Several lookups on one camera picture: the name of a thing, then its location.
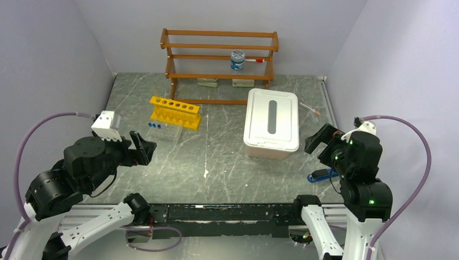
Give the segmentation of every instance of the white plastic container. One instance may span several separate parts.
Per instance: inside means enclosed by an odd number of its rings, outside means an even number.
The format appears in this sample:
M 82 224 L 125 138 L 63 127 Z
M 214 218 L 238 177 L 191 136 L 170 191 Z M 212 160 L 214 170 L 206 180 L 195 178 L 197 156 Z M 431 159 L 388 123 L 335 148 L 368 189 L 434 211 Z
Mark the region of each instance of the white plastic container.
M 298 98 L 289 92 L 248 92 L 244 143 L 249 156 L 285 159 L 299 147 Z

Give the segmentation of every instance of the white wall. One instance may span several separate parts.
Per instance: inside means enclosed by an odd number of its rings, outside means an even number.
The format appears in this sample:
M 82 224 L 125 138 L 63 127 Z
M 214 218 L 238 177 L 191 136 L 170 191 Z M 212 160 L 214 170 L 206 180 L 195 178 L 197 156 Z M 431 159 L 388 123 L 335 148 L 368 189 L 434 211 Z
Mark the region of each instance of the white wall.
M 113 83 L 97 41 L 71 0 L 0 1 L 0 246 L 19 223 L 12 191 L 19 142 L 38 120 L 58 112 L 96 113 Z M 55 119 L 25 147 L 19 179 L 22 199 L 30 182 L 90 135 L 87 119 Z
M 459 2 L 369 0 L 327 79 L 339 127 L 354 116 L 395 115 L 415 124 L 432 149 L 424 189 L 382 237 L 387 259 L 458 259 Z M 375 121 L 384 148 L 379 177 L 395 212 L 425 167 L 407 127 Z
M 277 31 L 279 74 L 326 75 L 366 0 L 76 0 L 115 72 L 164 72 L 163 28 Z

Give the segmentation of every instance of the wooden rack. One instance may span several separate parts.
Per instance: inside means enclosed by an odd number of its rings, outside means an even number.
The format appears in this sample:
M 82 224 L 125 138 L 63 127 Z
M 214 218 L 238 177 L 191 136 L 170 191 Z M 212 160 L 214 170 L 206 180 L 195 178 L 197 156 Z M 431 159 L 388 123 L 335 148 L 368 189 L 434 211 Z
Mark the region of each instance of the wooden rack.
M 174 37 L 182 37 L 181 39 L 185 40 L 185 43 L 175 42 Z M 238 39 L 244 44 L 234 43 L 237 42 Z M 266 44 L 250 44 L 248 39 L 255 39 L 255 41 L 259 39 Z M 172 48 L 266 50 L 269 51 L 269 53 L 267 56 L 247 56 L 246 59 L 263 59 L 265 62 L 246 62 L 244 69 L 233 70 L 230 68 L 230 55 L 173 54 Z M 269 81 L 274 79 L 272 59 L 273 53 L 279 50 L 279 39 L 277 37 L 277 32 L 192 31 L 167 30 L 164 28 L 161 35 L 161 49 L 167 50 L 166 78 L 171 79 L 170 97 L 171 99 L 175 99 L 178 79 L 263 80 L 264 88 L 267 89 Z M 190 69 L 193 67 L 193 63 L 198 63 L 201 66 Z M 247 100 L 179 99 L 178 101 L 191 104 L 247 104 Z

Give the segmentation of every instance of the table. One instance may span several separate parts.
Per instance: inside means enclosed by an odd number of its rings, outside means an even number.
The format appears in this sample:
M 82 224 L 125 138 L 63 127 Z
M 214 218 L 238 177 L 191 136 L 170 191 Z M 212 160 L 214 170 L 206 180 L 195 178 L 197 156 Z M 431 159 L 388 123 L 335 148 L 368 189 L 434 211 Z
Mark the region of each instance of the table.
M 329 181 L 309 183 L 306 179 L 326 166 L 317 160 L 319 150 L 314 155 L 304 153 L 304 139 L 331 122 L 315 76 L 276 75 L 270 84 L 273 90 L 295 93 L 300 102 L 322 114 L 299 108 L 300 149 L 282 161 L 247 156 L 242 140 L 246 106 L 201 105 L 198 131 L 183 129 L 175 146 L 172 141 L 153 140 L 157 129 L 148 126 L 153 111 L 149 100 L 153 95 L 168 97 L 169 84 L 163 73 L 117 74 L 107 110 L 121 114 L 120 134 L 128 137 L 129 131 L 137 130 L 158 147 L 148 166 L 119 167 L 113 187 L 84 203 L 117 204 L 132 192 L 150 203 L 285 203 L 293 202 L 298 194 L 316 194 L 324 203 L 342 203 Z M 196 80 L 182 79 L 176 98 L 247 98 L 249 88 L 236 91 L 230 80 L 219 80 L 218 85 L 197 87 Z M 108 178 L 96 192 L 110 181 Z

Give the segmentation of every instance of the container lid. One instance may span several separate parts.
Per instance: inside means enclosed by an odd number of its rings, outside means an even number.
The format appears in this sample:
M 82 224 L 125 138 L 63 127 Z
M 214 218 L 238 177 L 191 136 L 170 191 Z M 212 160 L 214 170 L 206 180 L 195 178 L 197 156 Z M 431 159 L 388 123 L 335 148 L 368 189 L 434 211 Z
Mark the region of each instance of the container lid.
M 267 89 L 250 90 L 244 143 L 255 148 L 296 151 L 299 147 L 297 96 Z

